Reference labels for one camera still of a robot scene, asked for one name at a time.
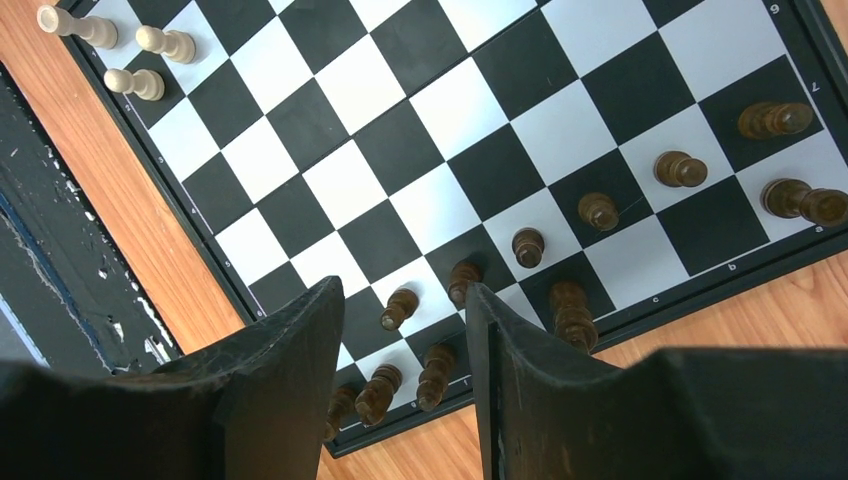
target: white square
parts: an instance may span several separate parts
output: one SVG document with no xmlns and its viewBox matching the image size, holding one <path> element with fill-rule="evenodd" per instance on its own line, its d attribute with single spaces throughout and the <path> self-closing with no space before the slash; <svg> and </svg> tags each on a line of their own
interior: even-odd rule
<svg viewBox="0 0 848 480">
<path fill-rule="evenodd" d="M 371 288 L 383 305 L 398 288 L 408 288 L 418 296 L 418 308 L 400 326 L 400 333 L 408 337 L 456 313 L 427 259 L 421 257 L 374 282 Z"/>
<path fill-rule="evenodd" d="M 397 342 L 384 347 L 367 357 L 356 362 L 359 371 L 366 380 L 371 379 L 374 370 L 380 365 L 388 363 L 394 365 L 400 370 L 403 376 L 400 388 L 392 398 L 392 403 L 389 405 L 389 410 L 394 410 L 397 407 L 407 403 L 414 402 L 418 399 L 416 392 L 418 391 L 418 375 L 424 368 L 415 357 L 415 353 L 406 343 L 406 340 L 398 340 Z"/>
<path fill-rule="evenodd" d="M 779 178 L 794 178 L 808 183 L 812 188 L 848 190 L 848 167 L 826 130 L 755 163 L 737 173 L 736 178 L 772 242 L 810 228 L 813 224 L 801 217 L 780 218 L 766 212 L 760 202 L 766 184 Z"/>
<path fill-rule="evenodd" d="M 445 160 L 507 123 L 473 58 L 425 87 L 410 102 Z"/>
<path fill-rule="evenodd" d="M 653 215 L 592 245 L 585 253 L 619 310 L 689 279 Z"/>
<path fill-rule="evenodd" d="M 545 185 L 616 148 L 583 82 L 551 95 L 512 121 L 512 128 Z"/>
<path fill-rule="evenodd" d="M 409 0 L 350 0 L 359 19 L 368 31 L 372 31 L 385 22 Z"/>
<path fill-rule="evenodd" d="M 324 277 L 337 276 L 342 280 L 345 298 L 368 286 L 365 274 L 356 264 L 339 232 L 333 232 L 292 258 L 292 266 L 311 288 Z"/>
<path fill-rule="evenodd" d="M 89 16 L 105 18 L 115 24 L 118 30 L 118 43 L 110 49 L 95 47 L 94 51 L 106 68 L 124 69 L 141 53 L 141 47 L 135 41 L 135 31 L 141 21 L 127 0 L 109 0 L 97 2 L 88 12 Z"/>
<path fill-rule="evenodd" d="M 524 290 L 521 289 L 520 285 L 513 283 L 498 292 L 497 295 L 498 298 L 503 300 L 509 308 L 518 314 L 518 316 L 542 330 L 547 331 L 542 320 L 539 319 L 539 315 L 536 313 L 536 310 L 533 308 L 533 305 L 530 304 L 530 300 L 527 300 L 527 295 L 524 294 Z"/>
<path fill-rule="evenodd" d="M 483 225 L 519 282 L 582 249 L 547 188 L 486 220 Z M 512 251 L 512 238 L 523 228 L 535 228 L 545 241 L 542 262 L 535 268 L 519 265 Z"/>
<path fill-rule="evenodd" d="M 218 145 L 188 98 L 180 100 L 148 133 L 180 182 L 218 153 Z"/>
<path fill-rule="evenodd" d="M 231 58 L 262 113 L 270 112 L 312 78 L 312 71 L 278 17 Z"/>
<path fill-rule="evenodd" d="M 769 15 L 762 0 L 707 0 L 660 29 L 696 101 L 786 53 Z"/>
<path fill-rule="evenodd" d="M 225 228 L 215 240 L 248 286 L 288 261 L 286 252 L 257 209 Z"/>
<path fill-rule="evenodd" d="M 315 79 L 351 134 L 405 96 L 370 35 L 324 67 Z"/>
<path fill-rule="evenodd" d="M 191 63 L 177 63 L 165 56 L 162 57 L 186 95 L 194 91 L 229 57 L 203 12 L 200 11 L 200 7 L 194 2 L 186 5 L 165 27 L 165 30 L 186 32 L 194 40 L 195 54 Z"/>
<path fill-rule="evenodd" d="M 336 229 L 386 199 L 386 192 L 352 140 L 307 170 L 303 179 Z"/>
<path fill-rule="evenodd" d="M 469 52 L 536 7 L 535 0 L 439 0 Z"/>
<path fill-rule="evenodd" d="M 297 166 L 265 117 L 221 150 L 253 203 L 297 175 Z"/>
<path fill-rule="evenodd" d="M 390 200 L 425 255 L 480 224 L 447 164 L 407 185 Z"/>
<path fill-rule="evenodd" d="M 554 0 L 542 13 L 581 77 L 657 31 L 642 0 Z"/>
<path fill-rule="evenodd" d="M 654 176 L 654 164 L 665 152 L 677 150 L 703 161 L 707 165 L 707 179 L 697 187 L 668 187 Z M 630 171 L 655 212 L 733 175 L 724 150 L 698 105 L 671 117 L 619 148 Z"/>
</svg>

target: black square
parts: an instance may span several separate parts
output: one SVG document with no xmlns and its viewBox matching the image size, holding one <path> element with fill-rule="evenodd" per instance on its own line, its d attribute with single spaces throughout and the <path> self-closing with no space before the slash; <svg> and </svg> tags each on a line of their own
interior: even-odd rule
<svg viewBox="0 0 848 480">
<path fill-rule="evenodd" d="M 444 163 L 409 100 L 360 130 L 356 145 L 389 196 Z"/>
<path fill-rule="evenodd" d="M 615 310 L 604 285 L 592 268 L 586 254 L 578 252 L 521 281 L 521 289 L 549 332 L 554 331 L 554 312 L 550 305 L 550 289 L 557 282 L 575 282 L 586 292 L 588 309 L 595 318 Z"/>
<path fill-rule="evenodd" d="M 583 84 L 619 145 L 695 103 L 659 33 L 583 77 Z"/>
<path fill-rule="evenodd" d="M 306 285 L 291 262 L 286 262 L 254 282 L 250 291 L 265 310 L 265 314 L 272 315 L 305 292 Z"/>
<path fill-rule="evenodd" d="M 510 120 L 577 80 L 541 10 L 496 37 L 474 60 Z"/>
<path fill-rule="evenodd" d="M 301 172 L 348 136 L 314 78 L 274 107 L 267 117 Z"/>
<path fill-rule="evenodd" d="M 657 218 L 689 275 L 769 241 L 736 177 L 668 207 Z"/>
<path fill-rule="evenodd" d="M 229 55 L 274 18 L 271 4 L 262 1 L 197 0 L 197 6 Z"/>
<path fill-rule="evenodd" d="M 340 228 L 339 235 L 372 283 L 421 256 L 388 200 Z"/>
<path fill-rule="evenodd" d="M 818 117 L 801 133 L 768 140 L 749 140 L 739 133 L 739 115 L 759 102 L 799 102 L 810 104 L 804 87 L 785 56 L 756 70 L 736 83 L 701 101 L 716 139 L 721 144 L 733 170 L 739 172 L 775 153 L 822 130 Z"/>
<path fill-rule="evenodd" d="M 515 277 L 498 252 L 492 237 L 483 225 L 478 225 L 426 255 L 433 273 L 447 292 L 450 272 L 462 260 L 477 265 L 483 272 L 483 283 L 499 292 L 515 283 Z"/>
<path fill-rule="evenodd" d="M 615 235 L 654 213 L 618 149 L 558 180 L 549 189 L 583 248 Z M 619 214 L 615 228 L 601 232 L 580 218 L 577 205 L 589 193 L 603 193 L 612 199 Z"/>
<path fill-rule="evenodd" d="M 354 360 L 365 358 L 403 338 L 397 330 L 386 330 L 380 324 L 384 308 L 371 287 L 345 300 L 342 343 Z"/>
<path fill-rule="evenodd" d="M 289 258 L 333 233 L 333 224 L 301 175 L 256 204 Z"/>
<path fill-rule="evenodd" d="M 657 28 L 662 28 L 672 20 L 692 10 L 704 0 L 642 0 L 645 8 L 654 19 Z"/>
<path fill-rule="evenodd" d="M 131 72 L 136 72 L 142 68 L 158 73 L 162 77 L 162 81 L 165 83 L 165 93 L 162 95 L 161 99 L 155 102 L 142 100 L 135 94 L 126 96 L 130 103 L 132 103 L 133 108 L 138 113 L 141 121 L 144 122 L 144 126 L 150 130 L 154 125 L 156 125 L 156 122 L 165 116 L 166 113 L 170 112 L 172 108 L 180 103 L 180 100 L 185 98 L 185 93 L 183 93 L 183 89 L 180 87 L 180 84 L 177 83 L 176 78 L 174 78 L 174 75 L 171 73 L 171 69 L 165 64 L 165 60 L 161 55 L 152 55 L 148 52 L 142 52 L 136 56 L 129 65 L 127 65 L 126 69 Z M 112 93 L 112 95 L 116 98 L 124 96 L 122 93 Z"/>
<path fill-rule="evenodd" d="M 183 186 L 213 235 L 253 208 L 253 202 L 220 152 L 185 179 Z"/>
<path fill-rule="evenodd" d="M 283 10 L 280 20 L 312 73 L 368 33 L 348 0 L 310 0 L 310 8 L 298 8 L 297 3 Z"/>
<path fill-rule="evenodd" d="M 407 95 L 468 53 L 438 0 L 412 0 L 371 37 Z"/>
<path fill-rule="evenodd" d="M 510 124 L 472 145 L 448 164 L 483 221 L 545 188 Z"/>
<path fill-rule="evenodd" d="M 165 28 L 190 0 L 128 0 L 139 22 L 156 28 Z"/>
<path fill-rule="evenodd" d="M 188 95 L 209 133 L 224 148 L 247 127 L 262 118 L 262 111 L 230 60 Z"/>
</svg>

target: light wooden chess piece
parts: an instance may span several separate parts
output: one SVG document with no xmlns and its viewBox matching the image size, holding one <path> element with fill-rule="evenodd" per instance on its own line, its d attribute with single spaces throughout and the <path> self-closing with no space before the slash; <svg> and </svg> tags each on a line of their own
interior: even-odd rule
<svg viewBox="0 0 848 480">
<path fill-rule="evenodd" d="M 195 45 L 189 34 L 169 30 L 163 32 L 156 27 L 142 25 L 135 32 L 135 41 L 142 50 L 163 54 L 177 63 L 191 63 L 194 60 Z"/>
<path fill-rule="evenodd" d="M 153 70 L 141 69 L 135 73 L 110 68 L 103 75 L 106 88 L 116 93 L 135 93 L 142 100 L 159 100 L 165 94 L 162 76 Z"/>
<path fill-rule="evenodd" d="M 66 10 L 52 5 L 42 5 L 36 14 L 38 26 L 47 33 L 65 37 L 77 35 L 92 47 L 113 48 L 118 43 L 118 29 L 105 18 L 88 16 L 74 18 Z"/>
</svg>

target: pawn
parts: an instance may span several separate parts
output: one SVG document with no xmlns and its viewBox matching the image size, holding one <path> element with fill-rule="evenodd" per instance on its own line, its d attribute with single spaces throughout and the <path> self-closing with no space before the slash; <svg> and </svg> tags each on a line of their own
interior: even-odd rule
<svg viewBox="0 0 848 480">
<path fill-rule="evenodd" d="M 189 34 L 176 30 L 163 32 L 156 27 L 142 25 L 135 32 L 135 41 L 142 50 L 165 57 L 177 63 L 191 63 L 194 60 L 195 46 Z"/>
<path fill-rule="evenodd" d="M 324 441 L 330 442 L 341 429 L 342 419 L 354 412 L 353 402 L 356 392 L 350 387 L 341 387 L 330 397 L 330 407 L 327 409 L 327 421 L 324 424 Z"/>
<path fill-rule="evenodd" d="M 389 297 L 386 309 L 380 315 L 380 324 L 386 330 L 397 330 L 417 308 L 418 295 L 408 288 L 399 288 Z"/>
<path fill-rule="evenodd" d="M 584 222 L 602 232 L 618 226 L 618 210 L 612 199 L 603 193 L 584 195 L 577 204 L 577 212 Z"/>
<path fill-rule="evenodd" d="M 75 18 L 67 10 L 52 5 L 38 7 L 38 26 L 47 33 L 62 37 L 76 35 L 92 47 L 110 49 L 118 43 L 118 29 L 105 18 L 88 16 Z"/>
<path fill-rule="evenodd" d="M 449 375 L 456 365 L 456 352 L 449 345 L 433 345 L 424 357 L 424 370 L 418 375 L 418 406 L 429 412 L 442 403 Z"/>
<path fill-rule="evenodd" d="M 142 100 L 156 101 L 165 94 L 162 76 L 153 70 L 141 69 L 135 73 L 110 68 L 103 75 L 106 88 L 115 93 L 135 93 Z"/>
<path fill-rule="evenodd" d="M 554 311 L 554 335 L 581 352 L 591 352 L 598 344 L 598 330 L 586 292 L 574 282 L 559 282 L 551 287 L 548 299 Z"/>
<path fill-rule="evenodd" d="M 707 165 L 683 152 L 665 152 L 654 164 L 654 176 L 668 187 L 697 187 L 707 179 Z"/>
<path fill-rule="evenodd" d="M 534 228 L 523 228 L 512 237 L 512 253 L 515 261 L 524 268 L 536 268 L 542 263 L 545 239 Z"/>
<path fill-rule="evenodd" d="M 803 217 L 822 227 L 835 227 L 848 220 L 845 192 L 813 189 L 801 180 L 774 180 L 763 188 L 760 200 L 767 212 L 781 218 Z"/>
<path fill-rule="evenodd" d="M 739 116 L 739 132 L 751 140 L 801 133 L 813 122 L 813 109 L 803 103 L 761 102 Z"/>
<path fill-rule="evenodd" d="M 383 364 L 374 370 L 371 380 L 356 397 L 356 413 L 367 426 L 383 421 L 395 393 L 403 383 L 403 375 L 394 365 Z"/>
</svg>

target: dark wooden chess piece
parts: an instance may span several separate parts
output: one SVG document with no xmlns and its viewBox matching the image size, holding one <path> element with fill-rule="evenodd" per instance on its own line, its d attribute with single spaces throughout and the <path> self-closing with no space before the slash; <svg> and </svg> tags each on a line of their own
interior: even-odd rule
<svg viewBox="0 0 848 480">
<path fill-rule="evenodd" d="M 605 232 L 618 226 L 618 210 L 612 199 L 603 193 L 588 193 L 577 204 L 580 218 L 594 228 Z"/>
<path fill-rule="evenodd" d="M 457 308 L 465 307 L 465 294 L 468 292 L 468 284 L 483 280 L 483 272 L 480 268 L 463 260 L 454 265 L 448 283 L 448 296 Z"/>
<path fill-rule="evenodd" d="M 806 130 L 813 117 L 813 109 L 803 103 L 756 103 L 739 116 L 739 133 L 751 140 L 792 135 Z"/>
<path fill-rule="evenodd" d="M 558 282 L 548 297 L 554 311 L 554 335 L 581 352 L 591 352 L 598 344 L 598 330 L 583 288 L 574 282 Z"/>
<path fill-rule="evenodd" d="M 372 426 L 383 421 L 401 383 L 403 374 L 394 365 L 383 364 L 374 370 L 371 380 L 356 397 L 356 413 L 364 425 Z"/>
<path fill-rule="evenodd" d="M 665 152 L 654 164 L 654 176 L 669 187 L 697 187 L 707 179 L 707 165 L 676 150 Z"/>
<path fill-rule="evenodd" d="M 445 344 L 430 347 L 424 357 L 424 370 L 418 375 L 418 406 L 429 412 L 442 403 L 449 375 L 456 366 L 456 352 Z"/>
<path fill-rule="evenodd" d="M 418 295 L 408 288 L 399 288 L 389 297 L 386 309 L 380 315 L 380 324 L 386 330 L 397 330 L 417 308 Z"/>
<path fill-rule="evenodd" d="M 342 419 L 354 412 L 356 392 L 350 387 L 341 387 L 330 397 L 327 422 L 324 424 L 324 441 L 330 442 L 339 434 Z"/>
<path fill-rule="evenodd" d="M 823 227 L 848 220 L 848 195 L 839 190 L 813 189 L 806 182 L 781 178 L 769 182 L 760 198 L 763 208 L 781 218 L 803 217 Z"/>
<path fill-rule="evenodd" d="M 542 262 L 545 239 L 535 228 L 523 228 L 512 237 L 515 261 L 524 268 L 535 268 Z"/>
</svg>

